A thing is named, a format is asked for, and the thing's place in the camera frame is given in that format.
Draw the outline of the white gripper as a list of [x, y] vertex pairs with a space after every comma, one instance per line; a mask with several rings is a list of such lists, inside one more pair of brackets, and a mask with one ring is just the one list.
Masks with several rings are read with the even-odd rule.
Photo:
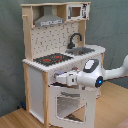
[[63, 73], [56, 76], [56, 81], [67, 86], [73, 86], [77, 84], [77, 72], [75, 70]]

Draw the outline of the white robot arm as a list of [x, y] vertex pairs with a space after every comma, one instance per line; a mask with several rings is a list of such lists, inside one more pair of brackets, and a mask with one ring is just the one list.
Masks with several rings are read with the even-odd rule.
[[112, 70], [105, 70], [98, 59], [88, 60], [82, 71], [72, 70], [56, 77], [56, 81], [68, 86], [81, 85], [98, 88], [105, 80], [128, 76], [128, 55], [123, 65]]

